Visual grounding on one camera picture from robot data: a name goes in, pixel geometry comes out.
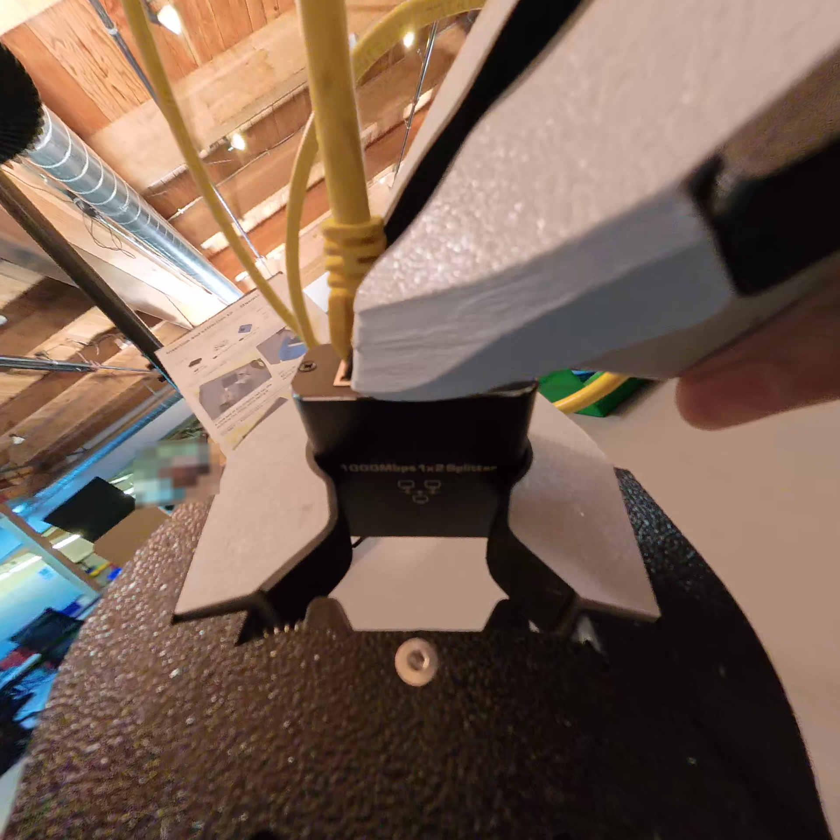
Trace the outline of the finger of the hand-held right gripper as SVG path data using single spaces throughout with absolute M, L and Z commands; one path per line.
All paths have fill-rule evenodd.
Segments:
M 838 2 L 584 2 L 355 300 L 352 384 L 668 379 L 838 277 Z
M 395 174 L 387 244 L 411 226 L 471 131 L 559 36 L 581 1 L 488 1 Z

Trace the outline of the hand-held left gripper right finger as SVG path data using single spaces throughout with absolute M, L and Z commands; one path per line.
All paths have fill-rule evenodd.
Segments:
M 538 630 L 582 612 L 655 622 L 660 610 L 612 463 L 568 417 L 534 417 L 531 461 L 500 504 L 489 572 Z

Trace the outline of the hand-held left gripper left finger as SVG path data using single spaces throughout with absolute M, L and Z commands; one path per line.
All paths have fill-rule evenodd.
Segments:
M 349 570 L 349 526 L 293 401 L 228 458 L 173 621 L 247 612 L 259 627 L 303 620 Z

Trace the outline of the black ethernet splitter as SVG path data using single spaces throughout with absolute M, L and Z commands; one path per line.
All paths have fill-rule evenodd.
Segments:
M 314 462 L 357 538 L 487 539 L 530 467 L 535 381 L 440 402 L 393 402 L 342 381 L 329 344 L 301 359 L 291 393 Z

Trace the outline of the person's right hand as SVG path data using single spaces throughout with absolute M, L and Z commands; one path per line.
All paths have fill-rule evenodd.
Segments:
M 675 402 L 688 425 L 718 430 L 839 398 L 839 279 L 693 365 Z

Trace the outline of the green plastic bin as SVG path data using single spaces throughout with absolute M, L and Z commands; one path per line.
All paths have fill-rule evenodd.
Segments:
M 650 384 L 603 371 L 562 369 L 539 381 L 539 392 L 563 413 L 608 417 Z

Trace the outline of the printed instruction sheet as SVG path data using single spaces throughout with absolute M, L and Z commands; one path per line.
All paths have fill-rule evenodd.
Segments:
M 255 290 L 159 348 L 156 357 L 229 457 L 289 398 L 307 349 Z

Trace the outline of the black monitor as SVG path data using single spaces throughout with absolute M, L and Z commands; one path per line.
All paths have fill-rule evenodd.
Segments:
M 44 517 L 48 525 L 94 543 L 135 510 L 135 499 L 96 477 Z

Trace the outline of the silver ventilation duct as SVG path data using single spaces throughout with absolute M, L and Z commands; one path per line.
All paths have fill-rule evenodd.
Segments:
M 28 163 L 224 304 L 242 296 L 60 118 L 48 108 L 42 115 L 40 131 L 24 153 Z

